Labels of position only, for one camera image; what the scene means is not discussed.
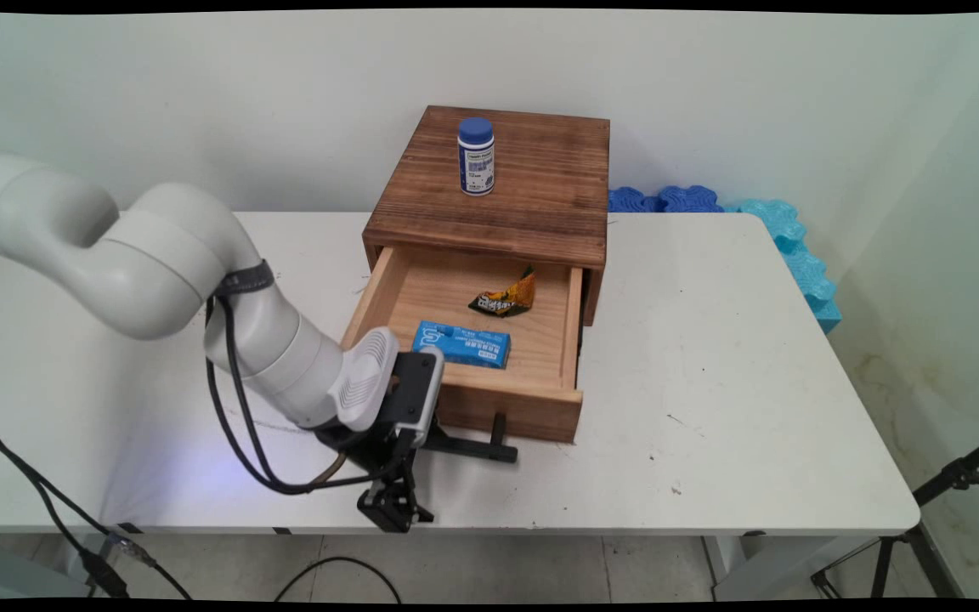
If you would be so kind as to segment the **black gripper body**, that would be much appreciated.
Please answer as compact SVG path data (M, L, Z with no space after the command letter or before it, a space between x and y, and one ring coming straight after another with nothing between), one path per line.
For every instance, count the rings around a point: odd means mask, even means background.
M393 490L397 496L412 496L415 493L413 458L424 443L424 431L384 422L356 433L341 423L331 423L316 428L314 435L316 440L338 455L335 465L315 478L316 490L368 483ZM364 469L365 475L335 479L334 473L346 462Z

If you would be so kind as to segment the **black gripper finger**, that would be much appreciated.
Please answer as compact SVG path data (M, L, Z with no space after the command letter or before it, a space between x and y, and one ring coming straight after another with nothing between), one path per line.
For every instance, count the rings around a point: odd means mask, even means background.
M394 483L373 481L357 502L358 511L380 531L400 532L400 504Z
M416 497L416 478L413 473L405 473L398 478L393 485L393 499L400 518L399 532L408 532L415 525L435 522L435 515L421 505Z

